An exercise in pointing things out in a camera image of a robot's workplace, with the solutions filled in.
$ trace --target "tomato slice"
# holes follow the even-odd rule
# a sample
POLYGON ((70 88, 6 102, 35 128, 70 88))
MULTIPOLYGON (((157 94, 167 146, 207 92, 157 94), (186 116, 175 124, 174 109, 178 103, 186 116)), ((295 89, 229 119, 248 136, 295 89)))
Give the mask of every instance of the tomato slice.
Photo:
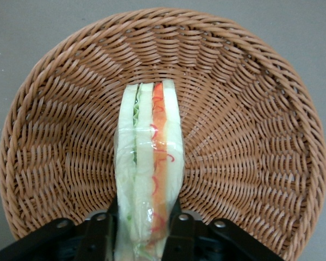
POLYGON ((152 137, 154 147, 154 164, 156 166, 153 174, 155 189, 153 197, 153 222, 152 239, 158 240, 166 235, 166 178, 167 178, 167 142, 164 126, 167 115, 164 104, 163 83, 158 83, 153 89, 152 116, 155 133, 152 137))

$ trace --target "black plastic mount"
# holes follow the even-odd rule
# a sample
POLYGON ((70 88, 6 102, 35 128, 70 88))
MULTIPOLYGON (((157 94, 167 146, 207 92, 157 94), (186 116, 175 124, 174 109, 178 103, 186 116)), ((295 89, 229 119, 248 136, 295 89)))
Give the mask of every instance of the black plastic mount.
MULTIPOLYGON (((56 219, 0 251, 0 261, 113 261, 118 205, 78 226, 56 219)), ((176 201, 162 261, 282 261, 227 219, 209 225, 181 212, 176 201)))

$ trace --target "gray surface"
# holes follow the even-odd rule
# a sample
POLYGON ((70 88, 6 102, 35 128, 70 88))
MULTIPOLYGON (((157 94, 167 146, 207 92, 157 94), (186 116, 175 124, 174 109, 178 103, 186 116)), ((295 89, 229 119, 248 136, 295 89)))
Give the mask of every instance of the gray surface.
MULTIPOLYGON (((17 89, 34 64, 83 26, 114 13, 189 8, 235 20, 270 44, 302 77, 326 139, 326 1, 0 1, 0 135, 17 89)), ((0 199, 0 249, 11 243, 0 199)), ((326 201, 299 260, 326 260, 326 201)))

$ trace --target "wrapped sandwich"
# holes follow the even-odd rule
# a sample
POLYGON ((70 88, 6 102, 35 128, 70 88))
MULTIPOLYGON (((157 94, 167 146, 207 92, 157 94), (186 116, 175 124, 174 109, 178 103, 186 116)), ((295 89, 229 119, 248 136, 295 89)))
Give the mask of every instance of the wrapped sandwich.
POLYGON ((183 169, 174 82, 128 85, 115 140, 120 214, 115 260, 160 260, 183 169))

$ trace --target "wicker basket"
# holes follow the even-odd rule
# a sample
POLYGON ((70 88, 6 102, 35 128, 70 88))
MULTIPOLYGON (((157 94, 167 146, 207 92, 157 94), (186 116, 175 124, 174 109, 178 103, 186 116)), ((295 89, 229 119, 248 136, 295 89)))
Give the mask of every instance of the wicker basket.
POLYGON ((116 194, 113 136, 124 87, 172 78, 185 209, 231 219, 287 260, 302 252, 326 191, 322 126, 290 64, 233 21, 146 9, 58 44, 20 87, 3 129, 0 187, 21 238, 76 223, 116 194))

